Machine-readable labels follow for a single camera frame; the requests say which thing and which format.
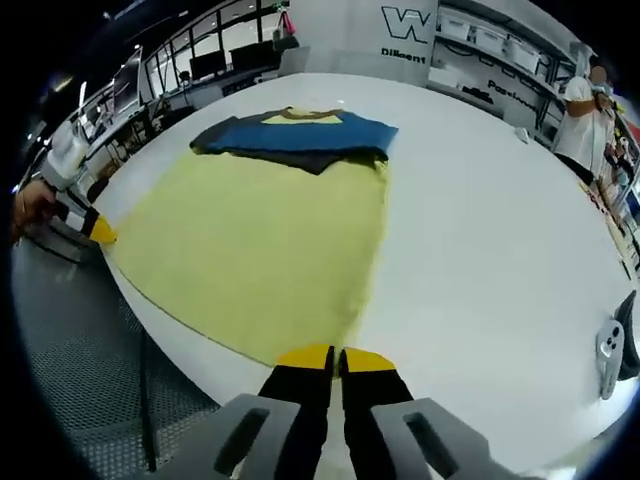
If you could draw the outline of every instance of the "logo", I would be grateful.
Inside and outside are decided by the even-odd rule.
[[[500,95],[504,95],[505,97],[513,98],[514,100],[518,101],[519,103],[521,103],[525,107],[529,108],[530,110],[533,110],[536,114],[539,113],[538,109],[536,107],[534,107],[529,102],[527,102],[527,101],[523,100],[522,98],[520,98],[520,96],[518,95],[517,92],[509,92],[508,90],[506,90],[504,87],[501,87],[500,85],[498,85],[493,80],[489,80],[489,83],[487,84],[487,86],[489,88],[493,88]]]
[[[382,14],[391,38],[408,40],[411,36],[414,42],[430,42],[433,36],[433,29],[428,25],[431,13],[423,17],[419,10],[412,8],[404,10],[401,14],[397,7],[382,7]]]
[[[411,55],[410,53],[402,53],[393,48],[383,48],[382,55],[385,57],[405,58],[410,62],[427,63],[426,57],[419,57],[418,55]]]

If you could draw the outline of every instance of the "computer monitor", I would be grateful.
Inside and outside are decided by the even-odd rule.
[[[193,57],[189,62],[191,63],[191,78],[193,80],[227,69],[222,50]]]
[[[118,116],[129,108],[140,104],[138,81],[142,49],[136,50],[113,79],[113,115]]]
[[[233,69],[236,71],[269,66],[277,67],[280,65],[281,56],[281,52],[276,52],[273,49],[273,40],[231,50],[231,61]]]

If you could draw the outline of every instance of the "white shirt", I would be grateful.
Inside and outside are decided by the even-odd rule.
[[[592,98],[591,82],[586,78],[573,77],[567,84],[566,101],[584,102]],[[597,110],[577,118],[565,112],[553,151],[579,163],[597,178],[602,170],[605,147],[614,138],[614,123],[609,115]]]

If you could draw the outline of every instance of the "yellow towel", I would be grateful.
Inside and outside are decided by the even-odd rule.
[[[341,161],[315,176],[188,153],[118,226],[111,254],[149,300],[259,362],[341,345],[382,236],[377,165]]]

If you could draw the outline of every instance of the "person's hand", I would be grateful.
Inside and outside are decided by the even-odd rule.
[[[51,218],[55,193],[42,180],[29,183],[14,200],[14,223],[18,230]]]
[[[611,108],[611,100],[604,93],[596,93],[595,102],[596,108],[600,111],[608,110]]]

